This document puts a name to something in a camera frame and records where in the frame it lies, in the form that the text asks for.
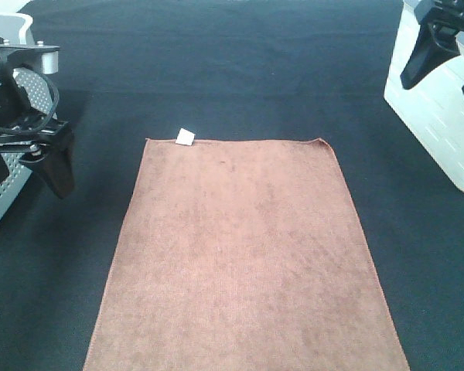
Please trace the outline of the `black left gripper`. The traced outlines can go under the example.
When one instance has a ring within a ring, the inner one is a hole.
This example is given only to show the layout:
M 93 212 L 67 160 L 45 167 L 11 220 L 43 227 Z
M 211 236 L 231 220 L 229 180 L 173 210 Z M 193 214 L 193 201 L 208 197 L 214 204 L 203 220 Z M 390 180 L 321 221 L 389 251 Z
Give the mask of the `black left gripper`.
M 60 92 L 49 75 L 38 73 L 47 82 L 53 103 L 49 112 L 35 109 L 24 87 L 16 83 L 11 68 L 0 53 L 0 147 L 26 152 L 19 163 L 39 176 L 60 199 L 74 189 L 72 168 L 74 134 L 65 121 L 55 118 Z M 34 151 L 24 144 L 32 142 Z M 9 168 L 0 155 L 0 184 L 9 176 Z

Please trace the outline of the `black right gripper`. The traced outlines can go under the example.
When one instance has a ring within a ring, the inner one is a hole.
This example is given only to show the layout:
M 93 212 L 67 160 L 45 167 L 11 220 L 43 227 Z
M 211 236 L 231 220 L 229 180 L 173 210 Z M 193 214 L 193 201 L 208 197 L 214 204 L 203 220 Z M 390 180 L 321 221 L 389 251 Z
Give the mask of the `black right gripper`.
M 420 29 L 400 75 L 405 90 L 412 89 L 434 69 L 457 57 L 460 52 L 456 37 L 464 32 L 464 1 L 420 1 L 414 14 Z

